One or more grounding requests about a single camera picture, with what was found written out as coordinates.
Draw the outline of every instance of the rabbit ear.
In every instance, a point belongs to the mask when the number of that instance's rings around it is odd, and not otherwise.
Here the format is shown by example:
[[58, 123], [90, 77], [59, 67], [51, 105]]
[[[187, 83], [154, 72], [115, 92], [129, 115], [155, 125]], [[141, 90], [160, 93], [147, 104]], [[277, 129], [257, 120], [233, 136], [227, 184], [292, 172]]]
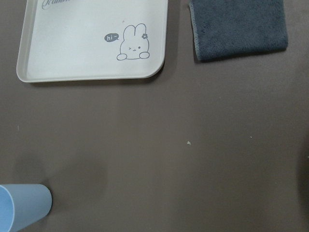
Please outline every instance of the rabbit ear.
[[143, 34], [146, 34], [146, 25], [140, 23], [135, 28], [135, 36], [141, 37]]
[[135, 27], [133, 25], [127, 26], [124, 32], [124, 39], [133, 37], [135, 34]]

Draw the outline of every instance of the towel edge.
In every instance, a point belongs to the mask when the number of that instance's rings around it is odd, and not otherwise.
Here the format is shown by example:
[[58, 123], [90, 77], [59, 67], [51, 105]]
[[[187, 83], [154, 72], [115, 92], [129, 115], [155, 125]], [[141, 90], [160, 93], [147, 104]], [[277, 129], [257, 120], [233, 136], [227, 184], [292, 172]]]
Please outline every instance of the towel edge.
[[197, 24], [196, 24], [196, 21], [195, 21], [193, 0], [190, 0], [190, 1], [189, 1], [189, 8], [190, 8], [190, 12], [191, 12], [191, 22], [192, 22], [192, 27], [193, 27], [195, 51], [196, 51], [196, 54], [197, 54], [197, 59], [198, 59], [198, 60], [202, 60], [202, 59], [201, 59], [201, 55], [200, 55], [200, 50], [199, 50], [198, 33], [197, 33]]

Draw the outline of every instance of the speech bubble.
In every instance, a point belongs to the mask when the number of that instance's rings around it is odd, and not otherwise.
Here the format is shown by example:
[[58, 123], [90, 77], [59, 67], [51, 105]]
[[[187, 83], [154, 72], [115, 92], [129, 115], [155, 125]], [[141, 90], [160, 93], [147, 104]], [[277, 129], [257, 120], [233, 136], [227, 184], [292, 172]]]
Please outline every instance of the speech bubble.
[[117, 33], [110, 33], [110, 34], [107, 34], [104, 39], [106, 42], [114, 42], [115, 40], [118, 40], [119, 38], [119, 35]]

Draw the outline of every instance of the cup rim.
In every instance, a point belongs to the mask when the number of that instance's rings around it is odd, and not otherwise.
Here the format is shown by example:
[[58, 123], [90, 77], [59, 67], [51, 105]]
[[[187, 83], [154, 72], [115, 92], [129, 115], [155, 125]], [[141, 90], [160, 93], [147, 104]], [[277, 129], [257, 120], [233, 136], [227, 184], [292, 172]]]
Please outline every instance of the cup rim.
[[13, 215], [12, 215], [12, 220], [11, 220], [11, 224], [10, 224], [10, 227], [8, 229], [7, 232], [10, 232], [12, 230], [12, 227], [13, 227], [13, 223], [14, 223], [14, 220], [15, 220], [15, 204], [14, 204], [14, 201], [13, 201], [13, 197], [11, 195], [11, 193], [9, 192], [9, 190], [5, 187], [5, 185], [0, 185], [0, 188], [5, 190], [8, 194], [8, 196], [10, 197], [11, 199], [11, 202], [12, 202], [12, 208], [13, 208]]

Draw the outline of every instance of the gray towel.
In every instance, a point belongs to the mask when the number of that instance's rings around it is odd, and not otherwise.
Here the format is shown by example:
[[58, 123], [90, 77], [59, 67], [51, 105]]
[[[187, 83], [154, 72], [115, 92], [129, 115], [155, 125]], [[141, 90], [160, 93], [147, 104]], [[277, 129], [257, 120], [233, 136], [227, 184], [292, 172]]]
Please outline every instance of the gray towel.
[[285, 50], [282, 0], [190, 0], [198, 60]]

